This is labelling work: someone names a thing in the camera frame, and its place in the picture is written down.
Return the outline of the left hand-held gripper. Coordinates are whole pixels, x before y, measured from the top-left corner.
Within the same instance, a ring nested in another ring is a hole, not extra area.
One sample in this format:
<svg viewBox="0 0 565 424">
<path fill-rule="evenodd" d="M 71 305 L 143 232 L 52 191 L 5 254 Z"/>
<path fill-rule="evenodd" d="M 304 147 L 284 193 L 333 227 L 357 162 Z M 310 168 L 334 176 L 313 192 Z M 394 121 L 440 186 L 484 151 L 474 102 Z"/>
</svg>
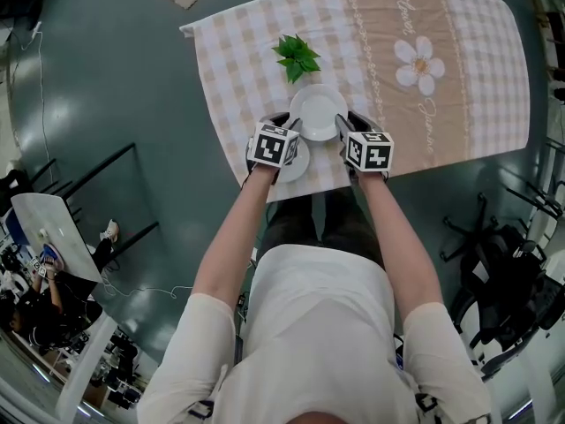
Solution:
<svg viewBox="0 0 565 424">
<path fill-rule="evenodd" d="M 249 164 L 283 167 L 296 158 L 303 120 L 295 119 L 290 129 L 279 127 L 284 126 L 289 118 L 289 112 L 276 112 L 260 119 L 245 151 L 245 160 Z"/>
</svg>

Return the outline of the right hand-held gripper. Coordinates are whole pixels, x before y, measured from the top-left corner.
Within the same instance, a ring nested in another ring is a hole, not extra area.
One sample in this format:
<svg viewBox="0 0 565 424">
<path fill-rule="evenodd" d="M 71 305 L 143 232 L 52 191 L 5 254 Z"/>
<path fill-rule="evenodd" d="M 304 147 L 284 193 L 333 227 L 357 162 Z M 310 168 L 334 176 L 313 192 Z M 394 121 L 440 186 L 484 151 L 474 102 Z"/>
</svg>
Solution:
<svg viewBox="0 0 565 424">
<path fill-rule="evenodd" d="M 371 119 L 353 110 L 348 111 L 347 118 L 336 114 L 335 126 L 340 141 L 345 142 L 347 166 L 356 171 L 391 170 L 393 140 L 388 132 L 377 132 L 378 126 Z"/>
</svg>

